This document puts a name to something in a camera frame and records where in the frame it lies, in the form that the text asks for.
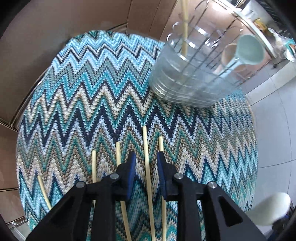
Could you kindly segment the white ceramic spoon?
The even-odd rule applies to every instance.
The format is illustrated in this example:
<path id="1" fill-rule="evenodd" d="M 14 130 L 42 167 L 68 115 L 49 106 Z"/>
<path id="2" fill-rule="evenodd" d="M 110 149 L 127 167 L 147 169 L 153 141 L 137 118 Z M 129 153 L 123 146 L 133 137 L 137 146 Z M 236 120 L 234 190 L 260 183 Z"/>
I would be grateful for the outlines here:
<path id="1" fill-rule="evenodd" d="M 291 198 L 287 193 L 278 192 L 246 212 L 255 225 L 269 226 L 283 218 L 289 211 Z"/>
<path id="2" fill-rule="evenodd" d="M 241 47 L 244 50 L 243 62 L 245 63 L 245 65 L 257 65 L 264 60 L 264 48 L 254 35 L 241 35 L 238 38 L 236 44 L 238 48 Z M 234 70 L 231 67 L 237 67 L 240 65 L 240 63 L 241 60 L 236 59 L 235 61 L 231 62 L 231 65 L 227 67 L 227 69 L 223 72 L 221 71 L 222 68 L 220 64 L 218 68 L 214 71 L 214 74 L 225 78 Z"/>

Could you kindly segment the zigzag patterned table cloth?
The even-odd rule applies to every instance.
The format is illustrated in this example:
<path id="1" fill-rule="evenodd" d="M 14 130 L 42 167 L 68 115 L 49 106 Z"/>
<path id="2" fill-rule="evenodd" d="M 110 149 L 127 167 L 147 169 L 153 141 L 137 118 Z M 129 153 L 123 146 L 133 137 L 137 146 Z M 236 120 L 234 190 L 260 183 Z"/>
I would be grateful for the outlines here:
<path id="1" fill-rule="evenodd" d="M 28 103 L 18 131 L 16 173 L 31 230 L 82 180 L 97 180 L 137 154 L 133 196 L 127 204 L 132 240 L 150 240 L 142 127 L 147 127 L 156 240 L 162 238 L 157 172 L 159 137 L 166 161 L 192 181 L 216 182 L 244 211 L 252 208 L 258 152 L 252 112 L 241 90 L 209 108 L 158 99 L 149 74 L 163 43 L 138 35 L 91 31 L 69 40 L 53 59 Z"/>

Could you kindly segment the clear utensil holder with rack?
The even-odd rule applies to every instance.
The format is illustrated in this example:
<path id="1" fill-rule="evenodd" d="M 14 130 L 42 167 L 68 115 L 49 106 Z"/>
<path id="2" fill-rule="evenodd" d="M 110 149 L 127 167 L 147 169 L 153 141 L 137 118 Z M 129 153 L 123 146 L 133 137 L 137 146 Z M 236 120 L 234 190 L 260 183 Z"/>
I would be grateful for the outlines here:
<path id="1" fill-rule="evenodd" d="M 242 29 L 218 1 L 189 3 L 187 56 L 182 55 L 183 14 L 177 7 L 165 29 L 165 44 L 149 77 L 152 91 L 166 101 L 205 108 L 234 92 L 246 78 L 233 70 L 215 75 L 224 48 L 236 43 Z"/>

